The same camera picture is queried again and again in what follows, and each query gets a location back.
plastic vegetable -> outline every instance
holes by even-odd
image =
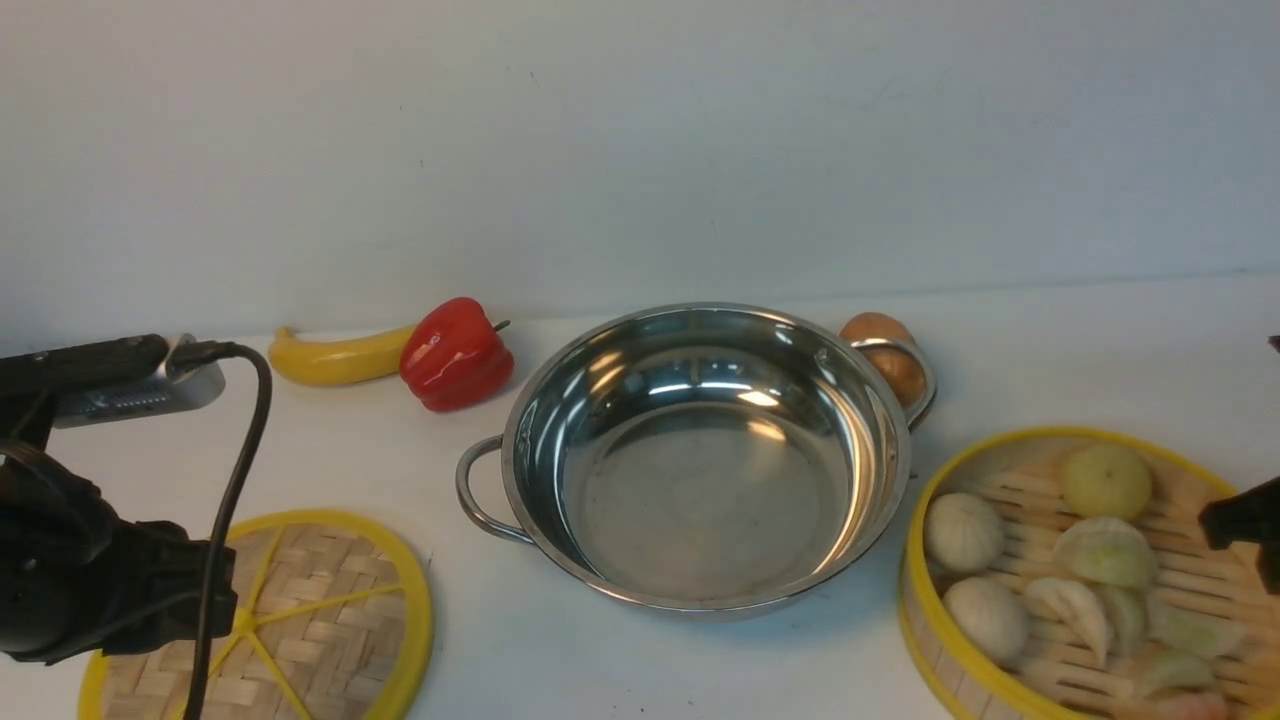
[[[289,328],[279,328],[266,348],[266,357],[280,377],[294,383],[361,383],[394,374],[401,350],[412,332],[411,325],[337,342],[308,342],[294,337]]]
[[[906,329],[906,325],[882,313],[863,313],[854,315],[840,331],[840,337],[845,340],[868,340],[881,337],[886,340],[901,340],[915,343],[915,338]],[[911,360],[910,356],[896,350],[874,348],[864,351],[867,359],[876,365],[881,375],[893,389],[893,396],[906,407],[924,395],[924,370]]]
[[[516,359],[484,307],[454,297],[422,318],[399,359],[401,379],[422,406],[447,413],[475,405],[511,379]]]

yellow rim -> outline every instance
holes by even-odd
[[[900,593],[908,592],[908,577],[906,566],[902,566],[902,580],[899,587]],[[920,650],[920,643],[915,641],[915,635],[911,634],[911,623],[906,618],[906,597],[901,597],[897,601],[897,624],[902,629],[902,642],[906,643],[906,653],[911,656],[911,662],[915,664],[915,670],[920,673],[920,678],[924,679],[924,684],[929,687],[929,692],[933,697],[938,698],[938,702],[947,708],[956,720],[975,720],[968,710],[960,705],[956,696],[951,694],[950,691],[942,684],[942,680],[933,673],[933,667],[929,667],[928,659],[924,657],[924,651]]]
[[[1235,488],[1224,482],[1217,475],[1213,475],[1204,468],[1187,460],[1185,457],[1165,450],[1164,447],[1151,445],[1148,442],[1140,441],[1120,433],[1112,433],[1106,430],[1098,430],[1094,428],[1083,427],[1043,427],[1043,428],[1028,428],[1023,430],[1015,430],[1011,433],[1005,433],[996,436],[987,441],[983,441],[969,450],[965,450],[960,455],[955,456],[948,461],[937,474],[929,479],[929,484],[925,486],[924,492],[920,495],[920,500],[915,506],[915,512],[911,515],[911,529],[906,538],[906,570],[908,580],[915,589],[916,600],[920,601],[920,607],[924,610],[924,616],[929,625],[937,633],[938,639],[942,642],[943,650],[951,655],[959,662],[966,673],[974,676],[975,680],[986,685],[996,697],[1002,700],[1005,703],[1010,705],[1018,712],[1029,715],[1032,717],[1044,717],[1048,720],[1079,720],[1082,715],[1073,712],[1056,702],[1048,700],[1047,697],[1032,691],[1027,685],[1019,683],[1012,675],[1005,673],[997,667],[991,660],[987,660],[960,628],[951,621],[951,615],[942,607],[942,598],[938,597],[937,591],[933,588],[933,580],[929,578],[929,570],[924,564],[924,512],[928,509],[929,498],[938,489],[951,473],[960,466],[960,464],[972,460],[974,456],[980,455],[991,450],[992,447],[1005,445],[1009,442],[1037,438],[1037,437],[1062,437],[1062,436],[1075,436],[1092,438],[1101,442],[1112,442],[1117,445],[1128,445],[1135,450],[1140,450],[1149,455],[1155,455],[1162,460],[1172,462],[1181,466],[1184,470],[1201,478],[1215,489],[1224,495],[1235,495]],[[900,598],[900,606],[905,602]],[[905,612],[905,609],[900,607],[900,616]],[[904,624],[904,633],[910,635],[910,629]],[[908,642],[908,650],[911,651],[913,660],[915,660],[916,666],[922,669],[925,683],[934,694],[940,694],[943,705],[955,715],[956,717],[969,717],[966,714],[957,714],[957,706],[954,705],[954,698],[946,700],[951,696],[945,688],[937,684],[937,680],[931,682],[931,673],[924,673],[922,661],[919,657],[919,648],[913,648],[913,642]],[[1280,720],[1280,705],[1271,707],[1256,716],[1256,720]]]
[[[392,591],[401,591],[404,593],[408,615],[404,619],[404,639],[401,643],[399,657],[396,659],[396,666],[392,669],[390,676],[388,676],[387,682],[383,684],[381,694],[374,705],[369,707],[369,712],[366,714],[369,717],[403,717],[404,714],[408,712],[410,706],[413,705],[413,700],[417,697],[417,689],[422,684],[422,675],[426,673],[426,666],[431,661],[434,635],[431,621],[431,592],[428,589],[426,577],[422,574],[422,566],[419,564],[413,551],[410,550],[410,547],[404,544],[404,541],[396,536],[396,533],[388,530],[378,523],[360,515],[343,512],[340,510],[293,510],[289,512],[264,515],[261,518],[253,518],[252,520],[246,520],[234,525],[227,537],[228,539],[236,539],[269,528],[278,528],[283,530],[287,525],[337,525],[361,534],[372,541],[374,546],[383,551],[388,560],[390,560],[396,566],[396,573],[399,575],[399,583],[393,585],[381,585],[361,593],[352,593],[351,596],[343,596],[342,598],[333,598],[333,601],[340,600],[343,602],[349,602],[361,597]],[[244,601],[250,611],[252,611],[252,607],[257,602],[257,593],[262,589],[262,582],[266,575],[265,570],[270,566],[274,551],[275,547],[273,543],[271,551],[266,553],[262,560],[262,565],[259,568],[259,571],[253,578],[253,585],[250,591],[251,597]],[[332,603],[332,601],[321,601],[321,603]],[[296,615],[297,612],[311,611],[315,609],[316,603],[302,606],[287,612],[260,618],[257,624],[283,620],[284,618]],[[244,639],[253,646],[255,651],[262,657],[268,667],[273,670],[273,675],[275,675],[276,682],[284,692],[285,700],[293,707],[294,712],[300,717],[308,717],[310,715],[302,707],[301,700],[298,700],[297,694],[289,687],[284,675],[279,673],[275,662],[266,656],[265,648],[261,647],[261,641],[257,641],[257,635],[253,633],[252,626],[239,626],[239,623],[237,623],[237,628],[232,630],[230,637],[232,642],[225,643],[221,652],[219,652],[216,657],[211,659],[210,673],[216,673],[218,665],[220,665],[221,660],[225,659],[232,646]],[[84,683],[81,685],[81,720],[101,720],[102,692],[106,689],[108,666],[109,661],[101,652],[95,652],[90,659],[88,667],[84,670]]]

white wall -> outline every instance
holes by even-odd
[[[1280,264],[1276,0],[5,3],[6,347]]]

red bell pepper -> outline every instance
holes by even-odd
[[[484,307],[454,297],[431,310],[401,352],[399,374],[410,392],[433,413],[475,405],[511,379],[516,359],[503,345]]]

bamboo steamer lid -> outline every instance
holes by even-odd
[[[413,552],[372,520],[332,510],[241,523],[236,624],[215,641],[204,717],[403,717],[431,655],[431,598]],[[95,653],[82,720],[182,717],[191,641],[141,656]]]

